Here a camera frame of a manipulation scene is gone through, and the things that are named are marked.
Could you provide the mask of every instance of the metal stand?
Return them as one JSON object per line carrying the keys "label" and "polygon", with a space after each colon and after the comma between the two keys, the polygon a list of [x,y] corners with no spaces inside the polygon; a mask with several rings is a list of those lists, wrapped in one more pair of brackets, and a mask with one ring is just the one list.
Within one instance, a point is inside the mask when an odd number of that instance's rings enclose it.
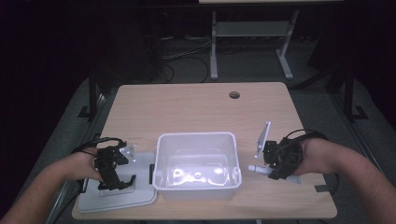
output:
{"label": "metal stand", "polygon": [[366,113],[359,105],[355,105],[358,114],[353,114],[352,105],[353,105],[353,82],[354,77],[351,69],[349,68],[346,71],[346,87],[345,87],[345,96],[344,96],[344,113],[350,122],[354,122],[355,119],[368,119]]}
{"label": "metal stand", "polygon": [[297,20],[298,10],[294,10],[289,21],[217,21],[216,11],[212,18],[212,50],[210,52],[210,77],[212,80],[219,78],[216,58],[216,41],[218,36],[284,36],[285,42],[281,49],[276,50],[286,79],[293,79],[285,55],[289,46],[294,24]]}
{"label": "metal stand", "polygon": [[96,83],[94,78],[94,73],[91,72],[88,78],[88,85],[90,91],[90,112],[87,112],[88,107],[83,106],[78,114],[78,118],[88,118],[88,122],[91,122],[96,115],[97,112],[97,95],[96,95]]}

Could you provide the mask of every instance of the white object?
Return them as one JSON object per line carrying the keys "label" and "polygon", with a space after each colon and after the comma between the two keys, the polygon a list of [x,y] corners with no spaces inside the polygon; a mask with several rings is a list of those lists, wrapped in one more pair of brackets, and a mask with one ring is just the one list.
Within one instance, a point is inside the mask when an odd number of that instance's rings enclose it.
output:
{"label": "white object", "polygon": [[256,156],[254,156],[256,159],[258,159],[262,155],[262,152],[264,151],[265,142],[267,141],[267,136],[268,133],[270,132],[270,127],[271,127],[271,121],[266,121],[265,128],[262,130],[262,134],[260,134],[260,137],[257,140],[257,153]]}
{"label": "white object", "polygon": [[153,186],[165,200],[230,199],[242,176],[232,133],[165,133]]}
{"label": "white object", "polygon": [[90,179],[87,191],[78,197],[78,211],[103,212],[153,203],[157,198],[157,191],[149,183],[149,166],[154,163],[154,153],[135,153],[134,159],[134,162],[129,161],[116,169],[120,181],[129,182],[131,176],[136,175],[132,186],[122,190],[98,190],[99,181]]}
{"label": "white object", "polygon": [[120,153],[122,154],[122,156],[124,156],[126,159],[128,159],[128,162],[136,161],[136,159],[134,158],[134,148],[135,148],[135,145],[130,145],[127,147],[120,148]]}
{"label": "white object", "polygon": [[[259,175],[269,175],[274,171],[274,169],[269,166],[258,165],[249,165],[248,169],[249,171],[253,171],[254,173]],[[289,175],[286,180],[296,184],[301,184],[301,178],[298,175]]]}

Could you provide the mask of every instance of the hand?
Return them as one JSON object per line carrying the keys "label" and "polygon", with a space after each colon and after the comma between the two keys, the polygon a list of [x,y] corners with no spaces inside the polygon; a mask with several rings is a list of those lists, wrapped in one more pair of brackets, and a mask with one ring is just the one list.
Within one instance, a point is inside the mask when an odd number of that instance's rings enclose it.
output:
{"label": "hand", "polygon": [[76,152],[59,161],[56,161],[51,166],[58,169],[60,174],[64,174],[65,180],[79,180],[84,178],[95,179],[103,181],[99,172],[94,168],[93,160],[96,155],[97,148],[89,147],[83,149],[85,152]]}
{"label": "hand", "polygon": [[324,139],[313,138],[303,141],[301,149],[304,159],[294,172],[295,175],[336,173],[336,161],[342,152],[342,146]]}

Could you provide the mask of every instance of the hole in table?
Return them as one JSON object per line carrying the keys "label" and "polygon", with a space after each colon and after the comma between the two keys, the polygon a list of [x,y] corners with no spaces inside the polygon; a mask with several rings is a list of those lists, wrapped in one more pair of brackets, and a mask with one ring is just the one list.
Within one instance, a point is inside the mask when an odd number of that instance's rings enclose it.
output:
{"label": "hole in table", "polygon": [[239,94],[237,91],[232,91],[229,95],[232,99],[238,99],[241,96],[241,94]]}

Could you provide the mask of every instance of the human arm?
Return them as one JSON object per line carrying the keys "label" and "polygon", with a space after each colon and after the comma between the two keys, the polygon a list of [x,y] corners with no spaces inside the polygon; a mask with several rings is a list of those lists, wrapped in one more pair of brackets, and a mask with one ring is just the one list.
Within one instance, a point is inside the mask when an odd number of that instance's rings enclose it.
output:
{"label": "human arm", "polygon": [[344,176],[357,192],[372,223],[395,223],[396,188],[358,152],[323,139],[308,139],[301,144],[304,160],[295,171]]}
{"label": "human arm", "polygon": [[[96,148],[84,151],[96,154]],[[33,180],[21,197],[0,220],[0,224],[44,223],[51,202],[66,180],[91,178],[102,180],[93,168],[93,156],[78,152],[44,168]]]}

